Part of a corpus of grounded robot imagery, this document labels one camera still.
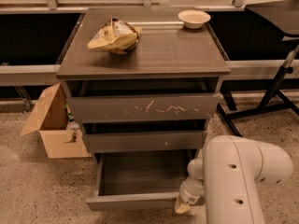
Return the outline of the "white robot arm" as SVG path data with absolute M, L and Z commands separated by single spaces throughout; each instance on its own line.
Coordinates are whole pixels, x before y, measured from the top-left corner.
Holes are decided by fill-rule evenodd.
M 265 224 L 256 185 L 283 183 L 292 171 L 292 159 L 281 147 L 217 136 L 189 162 L 175 211 L 185 213 L 204 198 L 206 224 Z

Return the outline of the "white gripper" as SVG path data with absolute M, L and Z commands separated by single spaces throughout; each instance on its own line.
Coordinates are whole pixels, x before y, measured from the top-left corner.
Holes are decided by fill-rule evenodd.
M 190 210 L 190 205 L 196 204 L 204 196 L 204 182 L 190 176 L 182 182 L 176 198 L 175 212 L 183 214 Z

